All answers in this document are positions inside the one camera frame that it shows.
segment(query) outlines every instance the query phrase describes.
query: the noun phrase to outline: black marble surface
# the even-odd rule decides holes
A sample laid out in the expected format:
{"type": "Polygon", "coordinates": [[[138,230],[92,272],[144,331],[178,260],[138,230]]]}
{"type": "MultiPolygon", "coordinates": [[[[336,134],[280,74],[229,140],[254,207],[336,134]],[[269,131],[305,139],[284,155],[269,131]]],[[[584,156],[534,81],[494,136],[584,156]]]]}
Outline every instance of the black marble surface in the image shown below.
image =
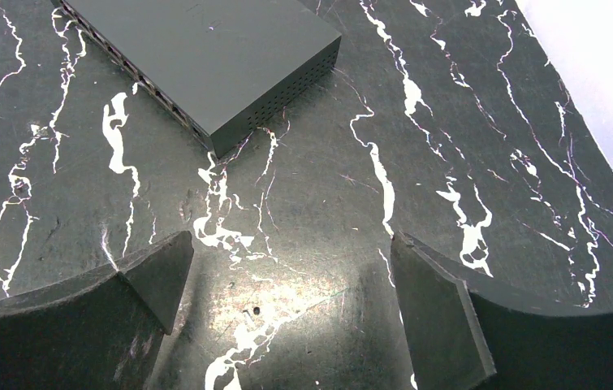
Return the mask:
{"type": "Polygon", "coordinates": [[[48,0],[0,1],[0,299],[192,230],[155,387],[207,389],[423,388],[396,230],[613,309],[613,172],[512,0],[304,3],[336,70],[217,161],[48,0]]]}

